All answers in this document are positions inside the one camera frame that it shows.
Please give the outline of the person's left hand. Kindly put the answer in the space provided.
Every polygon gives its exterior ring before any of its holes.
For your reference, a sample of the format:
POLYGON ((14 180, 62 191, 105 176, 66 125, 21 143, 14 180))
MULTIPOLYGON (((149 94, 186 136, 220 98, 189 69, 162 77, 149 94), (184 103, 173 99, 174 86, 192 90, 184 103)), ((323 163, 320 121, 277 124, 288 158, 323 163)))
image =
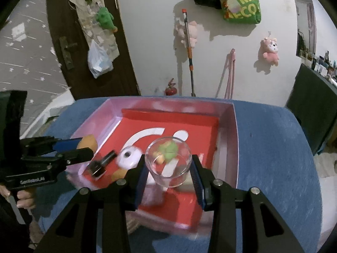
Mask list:
MULTIPOLYGON (((4 186, 0 185, 1 195, 9 201, 11 192, 4 186)), ((34 209, 36 207, 35 198, 36 198, 36 188, 29 188, 26 190, 21 190, 17 192, 17 207, 27 210, 34 209)))

